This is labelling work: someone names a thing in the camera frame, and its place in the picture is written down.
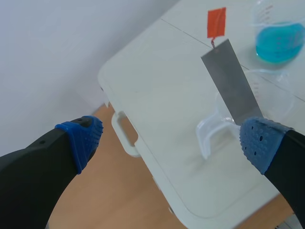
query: metal plate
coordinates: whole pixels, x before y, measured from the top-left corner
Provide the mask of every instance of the metal plate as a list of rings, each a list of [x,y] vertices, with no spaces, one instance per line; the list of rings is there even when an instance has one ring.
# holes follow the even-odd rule
[[[229,40],[201,57],[237,125],[263,117]]]

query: glass beaker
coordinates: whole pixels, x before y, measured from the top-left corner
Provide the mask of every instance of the glass beaker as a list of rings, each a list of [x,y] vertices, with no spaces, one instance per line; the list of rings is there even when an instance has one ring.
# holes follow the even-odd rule
[[[289,74],[285,71],[264,69],[250,70],[244,73],[263,116],[275,122],[283,121],[295,102],[289,83]],[[202,120],[196,128],[200,150],[205,159],[211,155],[211,137],[225,128],[228,128],[235,140],[239,141],[240,126],[235,124],[218,93],[214,114]]]
[[[305,39],[304,0],[260,0],[254,7],[256,53],[281,63],[296,57]]]

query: white table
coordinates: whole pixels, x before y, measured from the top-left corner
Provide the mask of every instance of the white table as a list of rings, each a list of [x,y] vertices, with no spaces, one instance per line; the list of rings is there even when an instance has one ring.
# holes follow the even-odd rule
[[[112,125],[125,151],[143,158],[178,219],[188,228],[228,229],[253,214],[278,191],[247,161],[237,141],[227,145],[226,151],[218,149],[207,161],[201,156],[195,128],[214,111],[217,89],[200,59],[211,49],[210,40],[197,34],[200,30],[206,33],[203,18],[207,10],[228,3],[198,2],[180,2],[163,20],[109,60],[98,79],[115,109]],[[230,5],[228,19],[231,10],[242,7],[235,8],[232,2]],[[192,20],[196,17],[200,23]],[[191,36],[178,23],[188,20],[185,28],[197,31]],[[227,33],[233,21],[227,20]],[[244,33],[250,34],[250,28]],[[236,47],[234,37],[230,40]],[[252,42],[250,39],[248,44],[243,43],[245,47],[237,49],[237,55],[240,57]],[[253,60],[244,56],[240,61],[250,68],[246,63]],[[305,104],[296,98],[283,124],[304,132],[304,114]],[[122,116],[129,118],[138,133],[135,147],[120,127],[118,120]]]

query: plastic beaker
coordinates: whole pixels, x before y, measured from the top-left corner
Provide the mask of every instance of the plastic beaker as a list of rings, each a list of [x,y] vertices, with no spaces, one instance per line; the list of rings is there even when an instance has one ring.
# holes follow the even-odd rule
[[[265,118],[281,122],[294,106],[289,75],[284,71],[251,70],[245,76]],[[196,134],[201,153],[205,159],[211,155],[211,138],[222,129],[228,128],[239,141],[240,126],[236,125],[222,97],[218,93],[215,100],[215,112],[202,120]]]
[[[281,63],[296,57],[305,39],[304,0],[260,0],[254,7],[256,53]]]

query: red tag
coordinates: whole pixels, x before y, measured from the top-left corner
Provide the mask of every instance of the red tag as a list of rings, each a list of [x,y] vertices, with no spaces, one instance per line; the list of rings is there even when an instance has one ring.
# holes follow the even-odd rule
[[[208,11],[208,38],[224,36],[226,7]]]

